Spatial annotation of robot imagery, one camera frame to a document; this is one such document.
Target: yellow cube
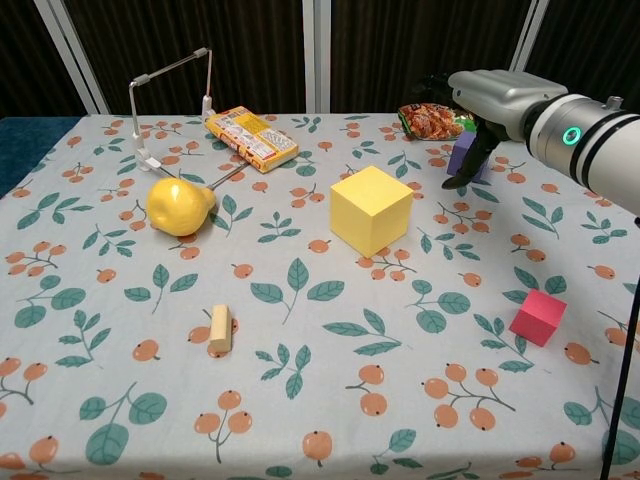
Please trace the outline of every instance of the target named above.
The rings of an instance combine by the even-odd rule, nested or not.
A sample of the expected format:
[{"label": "yellow cube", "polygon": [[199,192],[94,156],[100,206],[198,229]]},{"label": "yellow cube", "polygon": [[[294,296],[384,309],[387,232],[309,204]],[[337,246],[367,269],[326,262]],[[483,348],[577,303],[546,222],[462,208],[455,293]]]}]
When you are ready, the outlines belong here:
[{"label": "yellow cube", "polygon": [[407,233],[413,191],[374,166],[331,187],[331,230],[365,257]]}]

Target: wooden block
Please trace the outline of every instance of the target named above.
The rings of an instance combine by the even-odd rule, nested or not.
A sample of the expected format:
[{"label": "wooden block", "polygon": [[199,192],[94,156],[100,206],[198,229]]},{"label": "wooden block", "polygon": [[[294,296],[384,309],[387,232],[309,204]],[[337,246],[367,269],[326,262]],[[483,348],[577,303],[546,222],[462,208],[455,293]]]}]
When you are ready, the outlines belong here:
[{"label": "wooden block", "polygon": [[209,344],[218,353],[231,351],[231,312],[226,305],[213,307]]},{"label": "wooden block", "polygon": [[562,320],[567,304],[539,290],[531,290],[509,330],[544,347]]},{"label": "wooden block", "polygon": [[331,230],[365,257],[407,232],[413,190],[369,166],[331,187]]}]

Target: green indicator light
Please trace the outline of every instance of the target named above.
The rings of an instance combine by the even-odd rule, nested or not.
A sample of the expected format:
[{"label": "green indicator light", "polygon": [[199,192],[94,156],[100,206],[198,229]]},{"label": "green indicator light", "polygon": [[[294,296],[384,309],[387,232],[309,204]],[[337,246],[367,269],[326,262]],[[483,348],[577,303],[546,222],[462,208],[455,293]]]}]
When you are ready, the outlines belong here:
[{"label": "green indicator light", "polygon": [[571,146],[578,143],[580,137],[582,137],[582,130],[580,130],[578,127],[570,127],[567,128],[567,130],[564,132],[562,141],[565,145]]}]

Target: chip bag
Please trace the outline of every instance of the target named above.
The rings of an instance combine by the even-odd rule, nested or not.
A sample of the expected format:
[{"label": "chip bag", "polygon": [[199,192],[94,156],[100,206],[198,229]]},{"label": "chip bag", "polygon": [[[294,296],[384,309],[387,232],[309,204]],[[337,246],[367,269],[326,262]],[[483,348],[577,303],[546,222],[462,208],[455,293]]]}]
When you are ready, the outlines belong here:
[{"label": "chip bag", "polygon": [[473,116],[436,103],[414,103],[398,110],[405,133],[420,140],[455,140],[465,130],[475,132]]}]

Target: blue cloth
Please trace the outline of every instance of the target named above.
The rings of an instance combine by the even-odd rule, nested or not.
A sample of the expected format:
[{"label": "blue cloth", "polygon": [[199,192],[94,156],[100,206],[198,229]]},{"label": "blue cloth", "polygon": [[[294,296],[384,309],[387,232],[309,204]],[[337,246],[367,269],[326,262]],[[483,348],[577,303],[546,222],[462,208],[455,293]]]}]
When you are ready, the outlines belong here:
[{"label": "blue cloth", "polygon": [[0,197],[14,188],[81,117],[0,120]]}]

